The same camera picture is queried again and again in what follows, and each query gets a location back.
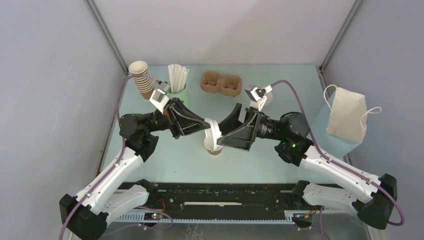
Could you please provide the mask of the white plastic cup lid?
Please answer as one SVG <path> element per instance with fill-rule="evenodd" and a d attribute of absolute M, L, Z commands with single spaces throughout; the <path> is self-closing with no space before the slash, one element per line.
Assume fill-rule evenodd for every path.
<path fill-rule="evenodd" d="M 218 145 L 218 139 L 222 135 L 218 122 L 210 118 L 205 118 L 205 122 L 210 125 L 210 128 L 205 130 L 205 137 L 212 138 L 212 142 Z"/>

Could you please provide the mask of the brown paper coffee cup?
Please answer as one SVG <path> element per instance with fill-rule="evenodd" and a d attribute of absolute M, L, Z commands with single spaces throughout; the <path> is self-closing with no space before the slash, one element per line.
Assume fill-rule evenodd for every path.
<path fill-rule="evenodd" d="M 212 138 L 205 137 L 203 143 L 210 155 L 217 156 L 222 152 L 223 146 L 213 143 L 212 140 Z"/>

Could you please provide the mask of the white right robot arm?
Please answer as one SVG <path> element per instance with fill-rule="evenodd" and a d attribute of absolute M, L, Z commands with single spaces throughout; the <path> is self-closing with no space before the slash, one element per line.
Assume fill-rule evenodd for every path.
<path fill-rule="evenodd" d="M 355 214 L 365 224 L 384 230 L 398 197 L 397 179 L 384 174 L 363 172 L 325 153 L 308 138 L 310 128 L 300 112 L 288 112 L 280 119 L 271 119 L 249 107 L 244 121 L 239 120 L 242 105 L 236 104 L 230 115 L 219 123 L 221 146 L 248 151 L 256 138 L 276 140 L 277 155 L 286 163 L 326 176 L 337 184 L 325 188 L 301 180 L 291 194 L 291 204 L 297 209 L 308 205 L 327 205 Z"/>

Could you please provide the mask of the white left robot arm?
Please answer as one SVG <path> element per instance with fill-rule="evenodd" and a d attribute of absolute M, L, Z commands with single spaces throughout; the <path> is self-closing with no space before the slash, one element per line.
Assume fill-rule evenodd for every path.
<path fill-rule="evenodd" d="M 114 195 L 124 180 L 141 167 L 156 149 L 159 138 L 152 133 L 169 130 L 178 139 L 205 130 L 214 140 L 220 128 L 215 120 L 190 111 L 178 98 L 165 99 L 154 112 L 128 113 L 117 117 L 122 148 L 114 160 L 76 195 L 59 201 L 62 239 L 70 230 L 82 240 L 98 240 L 118 217 L 139 206 L 153 208 L 158 202 L 155 186 L 136 184 Z"/>

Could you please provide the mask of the green straw holder jar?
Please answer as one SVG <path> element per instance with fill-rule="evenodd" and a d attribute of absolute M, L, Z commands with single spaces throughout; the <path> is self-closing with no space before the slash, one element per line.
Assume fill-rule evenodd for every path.
<path fill-rule="evenodd" d="M 189 96 L 189 91 L 188 91 L 188 87 L 187 84 L 184 85 L 184 88 L 181 92 L 179 93 L 172 93 L 172 89 L 171 87 L 169 87 L 166 96 L 171 100 L 174 98 L 178 98 L 185 107 L 187 107 L 188 109 L 191 108 L 191 99 Z"/>

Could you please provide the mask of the stack of white lids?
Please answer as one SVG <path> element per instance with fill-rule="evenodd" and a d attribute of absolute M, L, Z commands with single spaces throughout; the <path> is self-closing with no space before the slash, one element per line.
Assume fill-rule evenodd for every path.
<path fill-rule="evenodd" d="M 260 98 L 258 101 L 251 101 L 250 107 L 253 107 L 254 109 L 261 111 L 264 107 L 268 106 L 271 101 L 273 100 L 273 94 L 272 92 L 266 92 L 262 98 Z"/>

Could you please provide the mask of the bundle of white wrapped straws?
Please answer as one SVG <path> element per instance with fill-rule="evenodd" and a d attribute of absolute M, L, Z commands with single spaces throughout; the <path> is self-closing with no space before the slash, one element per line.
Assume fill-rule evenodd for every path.
<path fill-rule="evenodd" d="M 187 82 L 189 69 L 180 64 L 170 64 L 167 66 L 169 75 L 169 85 L 171 94 L 181 93 Z"/>

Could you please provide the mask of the brown cardboard cup carrier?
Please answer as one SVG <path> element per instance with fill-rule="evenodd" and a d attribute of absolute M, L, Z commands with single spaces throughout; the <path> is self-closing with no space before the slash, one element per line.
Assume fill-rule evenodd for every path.
<path fill-rule="evenodd" d="M 222 93 L 235 98 L 242 91 L 243 81 L 234 74 L 222 75 L 217 71 L 204 72 L 200 78 L 200 88 L 206 93 Z"/>

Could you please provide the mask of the stack of brown paper cups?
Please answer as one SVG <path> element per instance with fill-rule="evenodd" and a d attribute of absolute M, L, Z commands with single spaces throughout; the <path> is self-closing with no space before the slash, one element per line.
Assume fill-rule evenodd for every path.
<path fill-rule="evenodd" d="M 143 98 L 149 100 L 154 91 L 154 83 L 146 77 L 151 76 L 148 64 L 142 60 L 134 61 L 128 66 L 128 71 L 131 75 L 142 74 L 134 77 L 133 81 Z"/>

